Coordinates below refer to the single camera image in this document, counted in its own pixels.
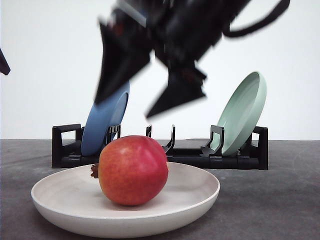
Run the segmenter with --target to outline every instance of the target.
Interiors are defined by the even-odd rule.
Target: dish rack
[[[52,168],[74,168],[99,162],[100,152],[91,156],[82,156],[81,141],[85,127],[80,124],[54,126],[52,128]],[[62,133],[75,131],[75,140],[63,145]],[[172,125],[171,139],[162,148],[169,162],[187,164],[202,169],[239,169],[268,170],[268,128],[256,126],[252,133],[258,134],[258,143],[252,143],[252,134],[242,147],[232,156],[222,155],[225,129],[211,125],[210,138],[203,146],[196,148],[175,148],[176,127]],[[112,141],[113,136],[121,137],[121,125],[109,126],[105,143]],[[146,127],[145,135],[151,137],[152,126]],[[211,148],[215,136],[219,136],[216,149]]]

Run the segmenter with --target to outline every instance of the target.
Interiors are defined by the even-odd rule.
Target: green plate
[[[224,127],[222,155],[229,156],[246,142],[253,132],[264,108],[267,84],[259,72],[250,73],[237,87],[217,123]],[[220,137],[214,134],[211,148],[219,146]]]

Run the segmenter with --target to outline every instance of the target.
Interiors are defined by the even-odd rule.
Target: gray table
[[[60,229],[34,207],[33,185],[61,170],[51,169],[50,140],[1,140],[2,240],[100,239]],[[144,239],[320,239],[320,141],[270,141],[268,171],[209,171],[221,183],[213,207],[185,227]]]

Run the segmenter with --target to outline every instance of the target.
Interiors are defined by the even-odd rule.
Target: white backdrop
[[[252,0],[232,26],[265,15],[277,0]],[[51,139],[52,126],[85,125],[102,59],[98,17],[114,0],[2,0],[1,49],[11,67],[1,77],[1,138]],[[131,81],[122,135],[208,138],[233,91],[252,71],[268,86],[258,125],[271,140],[320,140],[320,2],[292,0],[276,23],[238,39],[223,38],[199,62],[206,99],[146,120],[167,82],[155,59]]]

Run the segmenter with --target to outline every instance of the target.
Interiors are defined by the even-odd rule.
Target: plate
[[[161,192],[139,206],[121,206],[90,177],[91,165],[49,175],[37,182],[31,196],[36,209],[52,224],[98,238],[136,238],[183,227],[206,213],[216,201],[220,183],[211,173],[169,162]]]
[[[93,104],[81,141],[83,156],[91,156],[101,151],[105,146],[108,127],[121,124],[127,108],[129,91],[128,81],[100,104]]]
[[[237,87],[225,106],[218,126],[224,127],[222,155],[237,152],[247,141],[264,108],[267,97],[267,84],[261,73],[250,73]],[[211,148],[219,146],[219,136],[214,135]]]

